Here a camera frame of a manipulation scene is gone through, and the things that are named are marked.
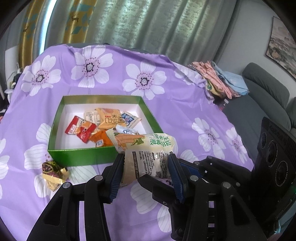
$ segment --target blue gripper pad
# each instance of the blue gripper pad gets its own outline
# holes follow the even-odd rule
[[[179,163],[180,163],[180,165],[182,167],[187,167],[191,175],[195,175],[195,176],[198,176],[200,178],[203,178],[203,175],[198,171],[196,164],[193,164],[193,163],[190,163],[190,162],[187,164],[187,163],[184,163],[184,162],[181,162],[181,161],[179,161]]]
[[[123,175],[124,155],[118,154],[105,181],[105,185],[109,186],[109,201],[112,202],[116,198],[119,185]]]
[[[175,154],[171,153],[168,156],[168,169],[172,178],[176,197],[180,203],[185,202],[186,192],[188,190],[188,180],[179,164]]]

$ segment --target blue cloth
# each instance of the blue cloth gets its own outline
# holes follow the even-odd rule
[[[213,69],[216,71],[219,79],[224,81],[229,87],[240,95],[247,95],[249,90],[241,75],[221,70],[215,62],[211,61]]]

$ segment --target screw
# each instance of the screw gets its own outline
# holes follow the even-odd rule
[[[198,180],[198,176],[192,175],[190,176],[190,180],[196,182]]]
[[[231,185],[230,185],[230,183],[224,182],[224,183],[223,183],[223,187],[225,187],[225,188],[230,188]]]
[[[179,228],[178,229],[178,232],[179,232],[180,235],[183,235],[184,234],[184,230],[182,228]]]
[[[101,175],[97,175],[97,176],[94,177],[94,179],[95,179],[96,181],[102,181],[102,180],[103,180],[103,176],[101,176]]]
[[[69,182],[66,182],[66,183],[63,184],[63,188],[68,188],[70,186],[71,186],[71,184]]]

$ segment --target carrot illustration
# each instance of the carrot illustration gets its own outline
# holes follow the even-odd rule
[[[118,144],[122,145],[122,144],[125,144],[125,143],[134,143],[134,142],[135,142],[135,139],[123,139],[123,140],[119,140]]]
[[[131,134],[118,134],[115,138],[117,140],[139,139],[139,138],[145,138],[145,136],[144,135],[131,135]]]

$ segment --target purple tablecloth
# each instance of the purple tablecloth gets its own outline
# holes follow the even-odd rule
[[[54,194],[41,177],[41,164],[51,159],[49,134],[65,95],[142,96],[163,131],[176,138],[178,157],[193,162],[212,155],[251,170],[235,128],[196,85],[200,79],[166,56],[103,45],[50,47],[26,67],[0,124],[0,217],[16,240],[27,239]],[[86,182],[105,166],[69,168],[69,181]],[[120,189],[105,211],[112,240],[171,240],[167,207],[138,182]],[[81,217],[85,240],[83,203]]]

